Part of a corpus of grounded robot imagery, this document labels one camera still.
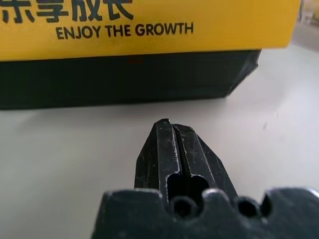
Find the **yellow packaging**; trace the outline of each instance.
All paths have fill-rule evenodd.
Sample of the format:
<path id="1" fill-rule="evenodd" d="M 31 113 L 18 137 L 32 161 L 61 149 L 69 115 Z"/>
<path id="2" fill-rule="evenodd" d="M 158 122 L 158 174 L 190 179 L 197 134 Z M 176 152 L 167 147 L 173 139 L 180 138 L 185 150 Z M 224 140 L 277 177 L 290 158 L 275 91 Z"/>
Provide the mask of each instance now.
<path id="1" fill-rule="evenodd" d="M 299 0 L 0 0 L 0 61 L 284 47 Z"/>

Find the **circular hole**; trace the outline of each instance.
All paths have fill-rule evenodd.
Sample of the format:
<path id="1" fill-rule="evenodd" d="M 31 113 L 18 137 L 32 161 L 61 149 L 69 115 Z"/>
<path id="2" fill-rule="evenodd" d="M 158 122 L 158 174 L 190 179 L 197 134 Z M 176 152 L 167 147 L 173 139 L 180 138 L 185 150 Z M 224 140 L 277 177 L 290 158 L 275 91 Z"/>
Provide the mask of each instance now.
<path id="1" fill-rule="evenodd" d="M 254 204 L 252 204 L 251 202 L 248 201 L 242 201 L 238 203 L 238 210 L 239 212 L 248 217 L 248 218 L 252 218 L 257 216 L 257 209 L 255 207 Z"/>
<path id="2" fill-rule="evenodd" d="M 179 200 L 174 203 L 174 213 L 181 218 L 186 218 L 191 214 L 191 205 L 184 200 Z"/>
<path id="3" fill-rule="evenodd" d="M 189 197 L 177 196 L 170 201 L 168 210 L 177 218 L 189 219 L 197 215 L 198 206 Z"/>

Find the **white table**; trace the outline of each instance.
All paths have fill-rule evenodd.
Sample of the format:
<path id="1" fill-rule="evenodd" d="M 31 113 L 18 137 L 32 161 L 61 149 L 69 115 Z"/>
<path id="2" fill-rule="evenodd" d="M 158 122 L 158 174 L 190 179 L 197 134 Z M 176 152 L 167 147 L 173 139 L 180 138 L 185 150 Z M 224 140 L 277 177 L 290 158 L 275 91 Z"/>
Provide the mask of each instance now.
<path id="1" fill-rule="evenodd" d="M 0 238 L 88 239 L 162 118 L 192 126 L 240 195 L 319 189 L 319 53 L 263 50 L 259 65 L 226 99 L 0 112 Z"/>

